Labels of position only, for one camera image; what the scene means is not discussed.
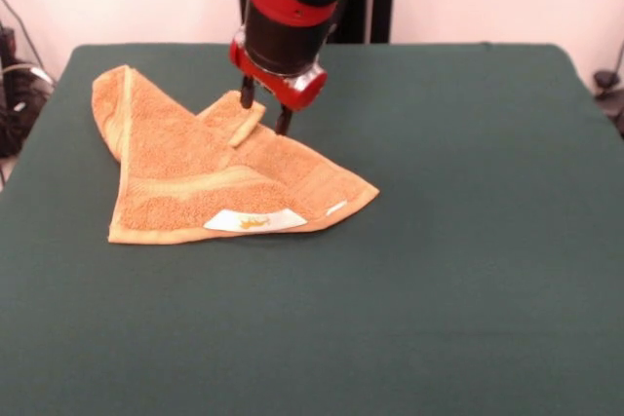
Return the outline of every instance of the green tablecloth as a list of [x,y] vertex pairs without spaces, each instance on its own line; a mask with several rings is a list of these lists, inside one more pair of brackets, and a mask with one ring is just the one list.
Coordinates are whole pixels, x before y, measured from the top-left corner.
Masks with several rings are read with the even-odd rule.
[[112,246],[93,79],[128,63],[199,111],[240,77],[223,46],[76,51],[0,197],[2,415],[623,414],[624,146],[566,55],[322,59],[292,136],[378,199],[313,235]]

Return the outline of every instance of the orange towel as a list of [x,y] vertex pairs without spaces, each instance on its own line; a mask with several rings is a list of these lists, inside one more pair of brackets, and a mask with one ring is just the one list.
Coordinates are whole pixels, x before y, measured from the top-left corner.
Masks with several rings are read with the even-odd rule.
[[179,244],[325,229],[378,190],[260,124],[229,92],[194,115],[128,66],[94,81],[97,127],[120,162],[108,240]]

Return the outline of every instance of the green table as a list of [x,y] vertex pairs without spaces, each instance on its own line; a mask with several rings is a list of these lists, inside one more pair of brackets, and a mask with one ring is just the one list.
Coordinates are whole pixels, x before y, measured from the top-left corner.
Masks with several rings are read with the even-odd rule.
[[327,47],[292,136],[380,197],[185,246],[106,241],[121,63],[193,111],[240,83],[224,46],[72,56],[0,197],[3,416],[623,414],[624,146],[562,51]]

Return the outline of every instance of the towel label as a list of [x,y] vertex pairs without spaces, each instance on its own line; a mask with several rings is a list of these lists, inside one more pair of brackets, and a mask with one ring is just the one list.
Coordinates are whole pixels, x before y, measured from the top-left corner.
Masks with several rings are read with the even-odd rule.
[[291,209],[274,213],[241,213],[223,209],[204,227],[233,233],[270,233],[303,226],[305,223],[307,221]]

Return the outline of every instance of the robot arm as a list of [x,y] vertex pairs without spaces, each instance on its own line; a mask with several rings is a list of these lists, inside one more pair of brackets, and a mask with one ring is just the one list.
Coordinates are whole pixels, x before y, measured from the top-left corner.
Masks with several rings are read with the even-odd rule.
[[338,0],[248,0],[245,24],[232,41],[230,58],[244,75],[241,103],[254,101],[254,83],[282,104],[277,133],[288,130],[293,111],[316,98],[327,73],[318,54],[334,23]]

